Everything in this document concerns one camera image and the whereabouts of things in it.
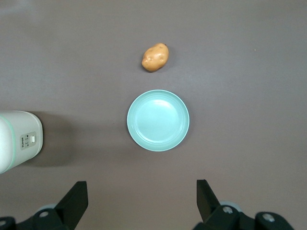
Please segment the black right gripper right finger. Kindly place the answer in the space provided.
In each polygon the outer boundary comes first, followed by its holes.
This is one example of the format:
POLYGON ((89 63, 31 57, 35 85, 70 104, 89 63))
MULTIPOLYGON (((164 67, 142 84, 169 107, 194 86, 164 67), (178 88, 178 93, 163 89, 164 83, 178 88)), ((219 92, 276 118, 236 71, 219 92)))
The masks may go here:
POLYGON ((258 212, 251 218, 230 204, 222 205, 206 180, 197 180, 197 207, 202 222, 196 230, 292 230, 279 214, 258 212))

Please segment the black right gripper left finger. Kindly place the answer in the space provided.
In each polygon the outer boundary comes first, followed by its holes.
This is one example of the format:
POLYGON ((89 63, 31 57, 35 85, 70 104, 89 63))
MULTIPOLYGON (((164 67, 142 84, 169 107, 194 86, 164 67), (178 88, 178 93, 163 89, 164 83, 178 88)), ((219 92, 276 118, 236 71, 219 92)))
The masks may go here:
POLYGON ((73 230, 88 208, 86 181, 78 181, 54 208, 44 208, 17 223, 14 217, 1 217, 2 230, 73 230))

